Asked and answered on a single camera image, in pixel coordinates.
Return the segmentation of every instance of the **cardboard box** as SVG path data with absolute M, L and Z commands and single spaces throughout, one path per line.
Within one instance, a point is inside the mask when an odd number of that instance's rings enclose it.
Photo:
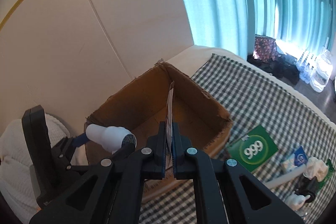
M 137 148 L 145 147 L 147 138 L 158 133 L 159 122 L 165 121 L 169 87 L 174 81 L 173 121 L 181 135 L 193 146 L 210 156 L 216 155 L 229 138 L 232 121 L 227 110 L 187 75 L 169 63 L 158 63 L 122 88 L 88 118 L 87 123 L 104 127 L 117 126 L 130 130 L 137 138 Z M 110 155 L 100 145 L 86 144 L 89 164 Z M 146 181 L 143 202 L 176 187 L 172 168 L 161 181 Z

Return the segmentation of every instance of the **floor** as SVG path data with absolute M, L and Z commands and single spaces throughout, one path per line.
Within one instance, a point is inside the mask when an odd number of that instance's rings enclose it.
M 313 102 L 332 122 L 336 123 L 336 103 L 335 85 L 329 80 L 327 86 L 321 93 L 314 91 L 309 84 L 306 84 L 301 79 L 296 85 L 290 83 L 286 78 L 280 79 L 282 82 L 292 86 L 295 90 L 306 96 Z

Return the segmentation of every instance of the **checkered tablecloth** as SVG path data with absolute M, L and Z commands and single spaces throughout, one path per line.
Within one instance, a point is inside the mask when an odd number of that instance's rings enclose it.
M 307 156 L 336 166 L 336 132 L 314 111 L 281 86 L 255 70 L 225 56 L 213 54 L 192 77 L 231 114 L 234 122 L 230 142 L 261 124 L 278 146 L 278 152 L 253 174 L 261 181 L 281 175 L 280 163 L 302 145 Z M 296 180 L 273 189 L 285 200 Z M 315 201 L 307 204 L 308 224 L 317 220 L 336 191 L 334 174 Z M 142 205 L 139 223 L 196 223 L 192 181 Z

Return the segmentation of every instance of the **white cloth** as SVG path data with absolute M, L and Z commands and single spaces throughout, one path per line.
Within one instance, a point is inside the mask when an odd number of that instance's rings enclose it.
M 310 180 L 312 180 L 313 177 L 317 177 L 318 182 L 321 182 L 328 174 L 328 170 L 329 167 L 323 162 L 323 160 L 310 157 L 308 159 L 307 169 L 303 175 Z
M 45 115 L 51 146 L 65 136 L 71 137 L 66 127 L 56 118 Z M 37 212 L 29 166 L 32 165 L 21 120 L 12 121 L 0 137 L 0 192 L 23 224 L 28 224 Z M 76 149 L 73 165 L 87 165 L 85 147 Z

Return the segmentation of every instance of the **white knit blanket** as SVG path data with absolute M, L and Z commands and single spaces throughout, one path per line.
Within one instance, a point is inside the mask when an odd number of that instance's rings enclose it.
M 59 120 L 47 114 L 45 117 L 51 146 L 65 136 L 71 137 Z M 0 159 L 0 192 L 19 220 L 28 224 L 38 205 L 29 174 L 29 166 L 33 163 L 20 119 L 12 121 L 0 137 Z M 88 164 L 84 146 L 76 149 L 71 164 Z

